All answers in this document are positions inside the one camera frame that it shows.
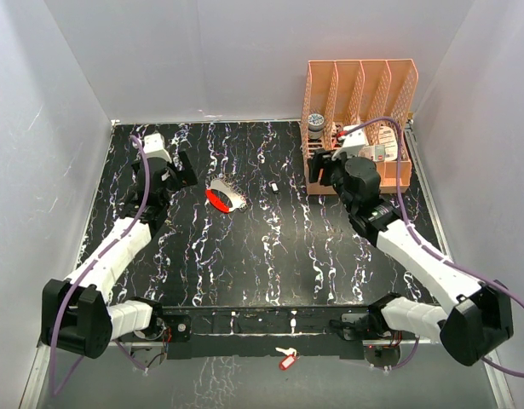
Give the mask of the black key tag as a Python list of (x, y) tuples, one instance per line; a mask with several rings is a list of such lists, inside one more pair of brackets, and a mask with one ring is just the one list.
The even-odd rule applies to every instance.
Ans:
[(277, 183), (275, 181), (271, 181), (269, 183), (269, 186), (271, 188), (271, 191), (273, 192), (273, 194), (279, 194), (279, 187), (277, 185)]

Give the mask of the red handled key organizer plate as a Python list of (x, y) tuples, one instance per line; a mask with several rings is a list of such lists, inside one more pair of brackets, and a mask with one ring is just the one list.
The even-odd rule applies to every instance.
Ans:
[(245, 211), (248, 201), (242, 191), (224, 175), (214, 176), (205, 189), (209, 203), (223, 214)]

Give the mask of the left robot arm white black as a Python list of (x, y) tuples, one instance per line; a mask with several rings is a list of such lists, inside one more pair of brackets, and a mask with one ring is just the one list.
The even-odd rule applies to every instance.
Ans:
[(198, 179), (184, 151), (176, 161), (163, 150), (141, 154), (132, 164), (135, 180), (110, 233), (80, 267), (43, 288), (40, 337), (52, 349), (94, 359), (123, 335), (137, 331), (154, 340), (164, 332), (157, 302), (135, 297), (111, 305), (111, 292), (164, 225), (171, 194), (196, 185)]

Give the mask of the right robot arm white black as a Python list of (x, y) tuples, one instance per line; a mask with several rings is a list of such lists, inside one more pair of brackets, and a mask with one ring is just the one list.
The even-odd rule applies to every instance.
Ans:
[(362, 325), (380, 338), (407, 331), (443, 345), (472, 366), (514, 335), (510, 297), (449, 266), (434, 246), (403, 220), (380, 194), (380, 176), (368, 158), (319, 149), (308, 160), (308, 178), (337, 193), (353, 230), (409, 271), (436, 299), (413, 302), (395, 293), (371, 304)]

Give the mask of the small jar with lid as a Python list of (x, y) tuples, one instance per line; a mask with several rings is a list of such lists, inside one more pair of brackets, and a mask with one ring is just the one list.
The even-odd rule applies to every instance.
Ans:
[(325, 117), (317, 112), (308, 115), (308, 139), (319, 141), (324, 135)]

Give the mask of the white labelled packet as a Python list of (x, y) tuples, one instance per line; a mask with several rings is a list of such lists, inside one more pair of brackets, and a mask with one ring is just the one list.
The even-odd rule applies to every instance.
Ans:
[(366, 144), (360, 149), (360, 156), (373, 162), (392, 162), (399, 156), (398, 138), (389, 121), (371, 124), (363, 129)]

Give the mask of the orange file organizer rack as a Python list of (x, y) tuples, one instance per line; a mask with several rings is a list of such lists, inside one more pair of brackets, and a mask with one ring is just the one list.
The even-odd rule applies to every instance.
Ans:
[(320, 149), (335, 158), (364, 153), (376, 162), (382, 193), (405, 192), (412, 161), (389, 119), (406, 129), (417, 81), (412, 59), (309, 61), (300, 121), (305, 177)]

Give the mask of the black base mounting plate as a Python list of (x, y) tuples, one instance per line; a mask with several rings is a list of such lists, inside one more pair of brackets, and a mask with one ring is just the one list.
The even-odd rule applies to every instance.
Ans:
[(414, 342), (405, 331), (380, 330), (365, 307), (165, 307), (165, 350), (171, 359), (277, 357), (373, 358), (395, 363)]

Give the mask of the red tag with key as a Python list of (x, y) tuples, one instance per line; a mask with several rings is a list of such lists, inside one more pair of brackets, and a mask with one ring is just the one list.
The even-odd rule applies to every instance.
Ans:
[(297, 361), (297, 350), (294, 348), (280, 348), (276, 347), (275, 350), (281, 353), (284, 358), (279, 363), (279, 369), (281, 371), (288, 370)]

